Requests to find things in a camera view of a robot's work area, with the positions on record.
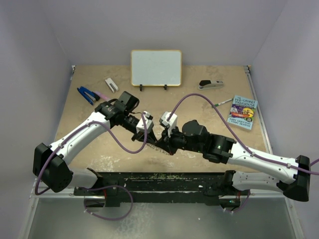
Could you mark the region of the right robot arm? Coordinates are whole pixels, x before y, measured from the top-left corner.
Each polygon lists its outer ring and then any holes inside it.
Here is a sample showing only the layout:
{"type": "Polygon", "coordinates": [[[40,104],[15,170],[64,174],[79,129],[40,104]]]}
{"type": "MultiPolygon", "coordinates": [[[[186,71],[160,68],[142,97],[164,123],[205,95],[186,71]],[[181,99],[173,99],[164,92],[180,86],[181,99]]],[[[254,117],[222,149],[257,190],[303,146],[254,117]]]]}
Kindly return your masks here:
{"type": "Polygon", "coordinates": [[[310,169],[308,157],[287,158],[246,147],[239,141],[223,135],[211,134],[196,120],[185,123],[181,130],[174,122],[160,119],[164,128],[156,146],[170,155],[177,150],[202,154],[212,163],[232,164],[256,170],[252,176],[234,172],[222,182],[222,191],[233,195],[248,189],[272,190],[299,202],[310,197],[310,169]]]}

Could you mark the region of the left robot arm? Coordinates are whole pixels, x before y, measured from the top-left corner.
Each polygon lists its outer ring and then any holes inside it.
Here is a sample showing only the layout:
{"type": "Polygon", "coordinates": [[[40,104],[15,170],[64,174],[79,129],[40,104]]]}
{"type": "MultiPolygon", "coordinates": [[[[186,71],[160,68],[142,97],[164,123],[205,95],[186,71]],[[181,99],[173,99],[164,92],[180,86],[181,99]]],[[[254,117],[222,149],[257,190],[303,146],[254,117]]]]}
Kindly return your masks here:
{"type": "Polygon", "coordinates": [[[93,140],[111,129],[121,126],[133,134],[133,140],[141,141],[144,148],[149,139],[154,139],[153,116],[144,111],[138,119],[133,111],[139,99],[124,91],[119,98],[100,103],[89,117],[60,140],[45,145],[39,144],[34,151],[33,173],[37,176],[34,193],[41,195],[39,184],[58,193],[67,187],[85,188],[91,195],[101,193],[103,184],[93,169],[70,169],[69,164],[93,140]]]}

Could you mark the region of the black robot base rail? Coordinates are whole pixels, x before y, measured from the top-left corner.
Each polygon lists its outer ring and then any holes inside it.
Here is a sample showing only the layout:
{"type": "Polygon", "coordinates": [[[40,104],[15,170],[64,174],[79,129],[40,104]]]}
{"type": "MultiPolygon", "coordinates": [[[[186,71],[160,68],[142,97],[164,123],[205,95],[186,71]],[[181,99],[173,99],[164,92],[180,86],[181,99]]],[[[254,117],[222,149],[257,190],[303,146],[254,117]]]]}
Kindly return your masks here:
{"type": "Polygon", "coordinates": [[[248,190],[233,187],[233,170],[220,172],[100,172],[93,190],[75,188],[76,196],[106,199],[108,207],[121,203],[200,203],[237,208],[248,190]]]}

